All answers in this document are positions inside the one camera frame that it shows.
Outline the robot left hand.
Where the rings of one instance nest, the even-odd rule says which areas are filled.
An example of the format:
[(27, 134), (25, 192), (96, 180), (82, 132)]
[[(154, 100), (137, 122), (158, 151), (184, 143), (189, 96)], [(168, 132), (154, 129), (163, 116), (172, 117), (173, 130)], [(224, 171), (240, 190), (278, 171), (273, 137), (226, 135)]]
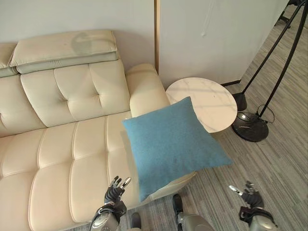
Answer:
[(122, 180), (119, 176), (113, 178), (104, 195), (104, 204), (116, 204), (120, 201), (125, 188), (130, 184), (131, 177)]

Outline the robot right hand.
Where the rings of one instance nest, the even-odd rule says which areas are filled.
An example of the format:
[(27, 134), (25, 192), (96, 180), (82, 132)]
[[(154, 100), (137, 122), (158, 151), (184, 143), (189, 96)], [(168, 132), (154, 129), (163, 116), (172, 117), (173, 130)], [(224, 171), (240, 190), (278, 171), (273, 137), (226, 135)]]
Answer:
[(264, 201), (257, 189), (254, 187), (254, 183), (247, 180), (245, 183), (246, 188), (244, 191), (240, 191), (238, 188), (236, 188), (233, 185), (229, 185), (229, 188), (238, 194), (247, 204), (250, 205), (250, 208), (264, 208)]

